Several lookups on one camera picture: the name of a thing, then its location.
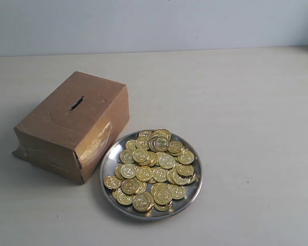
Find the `brown cardboard slotted box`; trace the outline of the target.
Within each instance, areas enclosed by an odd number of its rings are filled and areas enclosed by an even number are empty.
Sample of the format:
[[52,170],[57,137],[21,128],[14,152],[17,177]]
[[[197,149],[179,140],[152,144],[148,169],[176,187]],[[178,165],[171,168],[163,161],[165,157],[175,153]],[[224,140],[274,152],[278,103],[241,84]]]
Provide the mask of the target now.
[[128,121],[125,84],[74,72],[14,127],[13,155],[82,185]]

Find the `gold coin upright top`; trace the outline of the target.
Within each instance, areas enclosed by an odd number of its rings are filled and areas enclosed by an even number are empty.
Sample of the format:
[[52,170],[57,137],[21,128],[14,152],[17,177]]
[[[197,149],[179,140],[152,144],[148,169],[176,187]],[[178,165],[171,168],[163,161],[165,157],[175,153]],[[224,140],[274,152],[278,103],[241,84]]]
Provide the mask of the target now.
[[169,139],[164,136],[159,136],[154,141],[154,147],[159,152],[165,152],[169,148]]

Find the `gold coin centre pale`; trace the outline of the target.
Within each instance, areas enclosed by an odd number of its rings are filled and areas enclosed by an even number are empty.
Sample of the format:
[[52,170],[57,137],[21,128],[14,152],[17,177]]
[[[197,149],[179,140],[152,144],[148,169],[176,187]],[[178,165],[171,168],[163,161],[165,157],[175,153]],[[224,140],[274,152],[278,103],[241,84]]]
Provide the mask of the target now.
[[164,169],[172,169],[176,165],[176,161],[173,156],[165,152],[158,153],[159,165]]

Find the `gold coin right edge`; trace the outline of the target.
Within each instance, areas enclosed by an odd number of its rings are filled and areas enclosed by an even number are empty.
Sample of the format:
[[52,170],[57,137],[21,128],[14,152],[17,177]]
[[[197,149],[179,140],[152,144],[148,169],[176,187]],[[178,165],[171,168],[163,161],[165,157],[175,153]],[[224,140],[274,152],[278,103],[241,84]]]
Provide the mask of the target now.
[[184,150],[179,156],[178,161],[183,165],[192,164],[195,160],[195,155],[190,150]]

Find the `pale gold coin left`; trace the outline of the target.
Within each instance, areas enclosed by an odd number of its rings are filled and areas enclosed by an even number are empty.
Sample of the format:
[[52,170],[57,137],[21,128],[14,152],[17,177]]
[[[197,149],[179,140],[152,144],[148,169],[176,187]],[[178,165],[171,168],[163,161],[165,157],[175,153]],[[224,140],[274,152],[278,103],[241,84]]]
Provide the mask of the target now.
[[137,166],[134,164],[124,164],[121,166],[121,175],[126,179],[131,179],[136,176]]

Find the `gold coin lower left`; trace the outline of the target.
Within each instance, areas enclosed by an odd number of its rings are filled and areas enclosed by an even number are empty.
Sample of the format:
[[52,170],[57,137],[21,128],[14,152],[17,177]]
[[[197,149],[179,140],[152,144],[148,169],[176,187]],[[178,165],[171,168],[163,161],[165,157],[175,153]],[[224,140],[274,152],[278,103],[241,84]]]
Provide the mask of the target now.
[[127,195],[134,194],[139,188],[138,181],[136,179],[126,179],[121,184],[122,191]]

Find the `gold coin far left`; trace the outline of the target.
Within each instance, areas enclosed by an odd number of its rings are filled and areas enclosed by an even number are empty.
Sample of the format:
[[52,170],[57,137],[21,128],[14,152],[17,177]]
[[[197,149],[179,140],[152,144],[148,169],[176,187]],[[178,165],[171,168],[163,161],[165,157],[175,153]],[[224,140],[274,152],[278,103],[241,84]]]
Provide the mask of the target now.
[[115,190],[121,186],[122,181],[114,175],[110,175],[103,179],[103,184],[107,189]]

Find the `gold coin lower right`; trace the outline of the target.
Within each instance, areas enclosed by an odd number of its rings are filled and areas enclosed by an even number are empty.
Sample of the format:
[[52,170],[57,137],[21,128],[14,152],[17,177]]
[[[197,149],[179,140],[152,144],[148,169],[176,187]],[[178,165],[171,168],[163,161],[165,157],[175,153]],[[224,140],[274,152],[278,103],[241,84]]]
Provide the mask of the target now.
[[183,199],[186,195],[186,189],[183,186],[169,184],[168,189],[171,192],[172,199],[174,200]]

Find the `gold coin front bottom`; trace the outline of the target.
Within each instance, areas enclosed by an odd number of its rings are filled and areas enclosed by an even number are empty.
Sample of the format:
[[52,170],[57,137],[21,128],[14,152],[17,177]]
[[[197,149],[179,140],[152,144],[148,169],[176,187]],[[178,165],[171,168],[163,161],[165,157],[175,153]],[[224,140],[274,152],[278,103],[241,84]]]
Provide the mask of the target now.
[[132,205],[139,212],[148,211],[154,205],[153,196],[148,192],[139,193],[134,196]]

